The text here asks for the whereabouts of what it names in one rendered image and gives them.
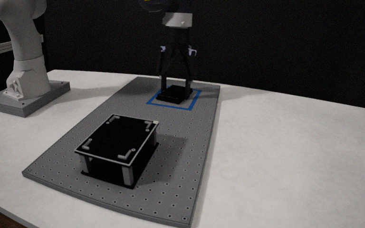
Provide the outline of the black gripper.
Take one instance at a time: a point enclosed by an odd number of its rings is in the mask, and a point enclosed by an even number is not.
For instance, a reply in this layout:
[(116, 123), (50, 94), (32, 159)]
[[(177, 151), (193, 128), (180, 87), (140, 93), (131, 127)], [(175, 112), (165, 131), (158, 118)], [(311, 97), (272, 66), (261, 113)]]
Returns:
[[(190, 97), (190, 86), (194, 79), (197, 78), (196, 55), (197, 50), (189, 48), (189, 33), (190, 29), (175, 29), (167, 28), (166, 46), (158, 47), (158, 60), (156, 73), (161, 79), (161, 91), (166, 89), (167, 71), (173, 58), (180, 60), (185, 77), (185, 99)], [(165, 51), (168, 52), (165, 64), (163, 66)], [(189, 52), (191, 71), (187, 62), (186, 54)]]

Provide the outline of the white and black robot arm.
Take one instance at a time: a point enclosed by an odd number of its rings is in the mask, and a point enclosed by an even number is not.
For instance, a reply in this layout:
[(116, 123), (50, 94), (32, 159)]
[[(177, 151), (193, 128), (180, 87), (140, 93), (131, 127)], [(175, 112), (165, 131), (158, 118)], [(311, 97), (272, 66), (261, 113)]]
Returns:
[[(170, 29), (192, 26), (193, 0), (137, 0), (149, 12), (165, 10), (162, 24)], [(14, 54), (13, 71), (8, 77), (4, 96), (17, 101), (35, 98), (51, 90), (41, 37), (33, 19), (47, 8), (46, 0), (0, 0), (0, 20), (5, 25)]]

